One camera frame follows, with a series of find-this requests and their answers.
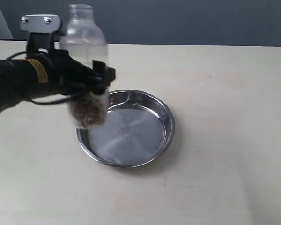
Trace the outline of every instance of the yellow band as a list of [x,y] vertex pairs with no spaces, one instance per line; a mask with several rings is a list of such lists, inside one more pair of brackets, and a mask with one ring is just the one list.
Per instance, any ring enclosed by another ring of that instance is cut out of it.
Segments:
[[35,69],[39,83],[48,83],[48,74],[43,65],[36,59],[26,59]]

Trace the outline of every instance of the clear plastic bottle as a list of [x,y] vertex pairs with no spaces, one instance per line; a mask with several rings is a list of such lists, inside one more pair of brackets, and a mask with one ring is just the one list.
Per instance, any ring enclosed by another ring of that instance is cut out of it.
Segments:
[[95,24],[93,8],[85,4],[70,5],[70,22],[67,33],[60,41],[60,48],[92,68],[92,60],[108,64],[108,47],[101,29]]

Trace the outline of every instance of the dark gray background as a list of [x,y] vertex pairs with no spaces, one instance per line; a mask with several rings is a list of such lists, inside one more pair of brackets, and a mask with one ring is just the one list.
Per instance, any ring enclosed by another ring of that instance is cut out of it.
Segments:
[[281,46],[281,0],[0,0],[14,39],[24,14],[69,19],[70,3],[94,7],[109,43]]

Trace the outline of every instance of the stainless steel bowl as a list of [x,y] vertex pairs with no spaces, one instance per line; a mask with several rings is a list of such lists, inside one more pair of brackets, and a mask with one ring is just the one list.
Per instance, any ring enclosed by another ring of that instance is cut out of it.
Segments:
[[109,102],[104,125],[77,129],[80,145],[90,157],[105,165],[132,168],[167,150],[175,121],[165,103],[138,90],[112,91]]

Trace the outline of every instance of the table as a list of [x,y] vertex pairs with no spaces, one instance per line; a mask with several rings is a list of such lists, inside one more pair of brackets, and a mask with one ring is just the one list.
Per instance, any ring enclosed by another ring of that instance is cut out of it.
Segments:
[[[0,41],[0,59],[25,48]],[[0,225],[281,225],[281,48],[110,45],[111,89],[176,119],[158,160],[115,169],[83,152],[65,105],[0,114]]]

